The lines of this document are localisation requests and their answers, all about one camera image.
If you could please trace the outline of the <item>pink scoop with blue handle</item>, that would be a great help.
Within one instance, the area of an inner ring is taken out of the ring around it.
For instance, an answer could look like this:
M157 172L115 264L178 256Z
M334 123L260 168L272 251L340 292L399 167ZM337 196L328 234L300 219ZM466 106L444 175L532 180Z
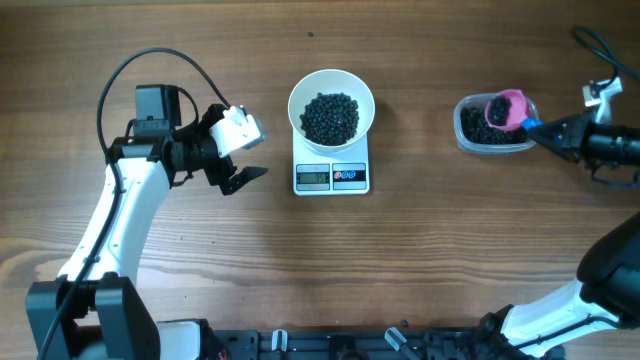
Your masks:
M528 99L518 89L507 89L495 94L485 106L484 114L490 127L504 132L518 128L529 131L542 125L540 120L531 115Z

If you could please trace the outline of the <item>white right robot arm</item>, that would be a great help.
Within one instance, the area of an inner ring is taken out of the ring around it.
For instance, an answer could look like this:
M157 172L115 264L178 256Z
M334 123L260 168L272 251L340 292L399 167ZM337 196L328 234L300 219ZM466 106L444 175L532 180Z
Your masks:
M526 119L528 136L561 158L602 165L639 164L639 132L598 124L583 113L542 123ZM639 217L603 236L580 262L576 277L529 304L488 313L474 330L474 359L541 359L549 350L593 332L639 325Z

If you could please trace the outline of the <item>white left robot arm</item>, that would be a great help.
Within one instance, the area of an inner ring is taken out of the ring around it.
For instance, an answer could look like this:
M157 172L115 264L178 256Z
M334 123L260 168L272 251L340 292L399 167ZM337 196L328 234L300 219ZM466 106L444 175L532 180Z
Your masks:
M157 209L176 175L203 171L231 195L265 174L230 155L261 143L260 121L243 107L213 104L181 121L174 85L139 85L136 116L107 150L105 183L85 234L53 281L35 282L25 305L41 359L161 359L167 348L135 282Z

